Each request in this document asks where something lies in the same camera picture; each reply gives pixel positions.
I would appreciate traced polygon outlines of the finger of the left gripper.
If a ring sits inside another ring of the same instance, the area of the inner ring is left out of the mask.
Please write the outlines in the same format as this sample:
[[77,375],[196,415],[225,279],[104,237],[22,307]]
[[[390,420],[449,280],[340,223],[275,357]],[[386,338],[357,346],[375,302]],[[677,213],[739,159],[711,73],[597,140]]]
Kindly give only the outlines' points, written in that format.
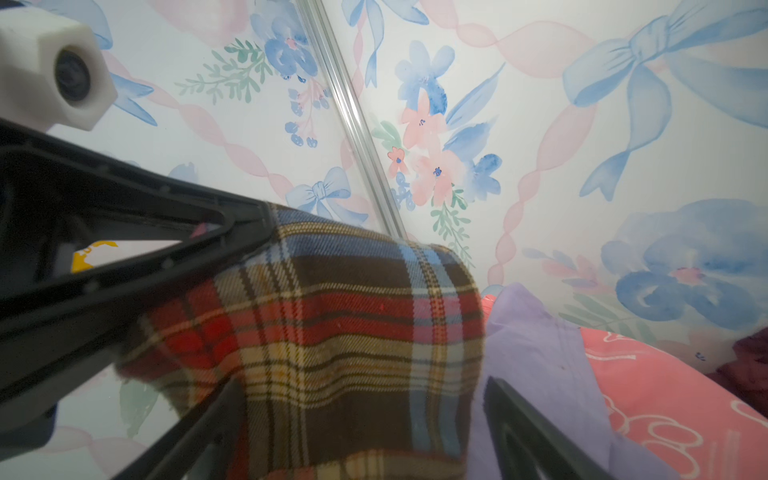
[[256,254],[267,203],[1,124],[1,428],[35,422],[143,311]]

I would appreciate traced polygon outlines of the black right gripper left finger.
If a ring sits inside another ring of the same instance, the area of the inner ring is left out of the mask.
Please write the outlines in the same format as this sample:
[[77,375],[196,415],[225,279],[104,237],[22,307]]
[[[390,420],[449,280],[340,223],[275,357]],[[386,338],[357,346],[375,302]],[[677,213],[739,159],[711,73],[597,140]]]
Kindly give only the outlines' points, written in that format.
[[117,480],[225,479],[243,423],[243,388],[229,379],[198,403]]

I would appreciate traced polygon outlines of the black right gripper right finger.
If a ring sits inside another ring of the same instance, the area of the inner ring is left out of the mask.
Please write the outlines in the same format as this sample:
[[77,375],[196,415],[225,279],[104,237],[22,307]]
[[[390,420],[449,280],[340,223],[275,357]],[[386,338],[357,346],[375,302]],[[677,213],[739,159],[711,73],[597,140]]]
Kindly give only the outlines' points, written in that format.
[[612,478],[506,381],[488,379],[483,410],[502,479]]

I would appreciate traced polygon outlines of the plaid tartan cloth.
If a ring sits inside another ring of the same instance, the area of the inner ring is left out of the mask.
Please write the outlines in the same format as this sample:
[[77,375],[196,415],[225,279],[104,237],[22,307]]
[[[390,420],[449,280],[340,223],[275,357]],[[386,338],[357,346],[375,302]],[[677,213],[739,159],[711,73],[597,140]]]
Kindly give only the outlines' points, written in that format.
[[449,249],[275,205],[261,252],[141,314],[117,372],[179,414],[245,393],[232,479],[461,479],[483,358]]

